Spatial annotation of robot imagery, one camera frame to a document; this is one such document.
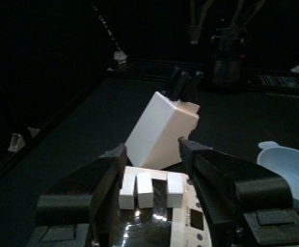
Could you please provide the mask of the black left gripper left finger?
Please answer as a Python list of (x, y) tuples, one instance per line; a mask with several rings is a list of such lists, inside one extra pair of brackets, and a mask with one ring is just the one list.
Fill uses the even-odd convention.
[(112, 213), (128, 164), (120, 144), (40, 195), (25, 247), (108, 247)]

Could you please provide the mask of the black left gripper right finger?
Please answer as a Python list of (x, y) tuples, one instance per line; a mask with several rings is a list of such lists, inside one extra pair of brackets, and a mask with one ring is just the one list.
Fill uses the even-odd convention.
[(284, 178), (194, 141), (181, 138), (177, 143), (212, 247), (299, 245), (299, 214)]

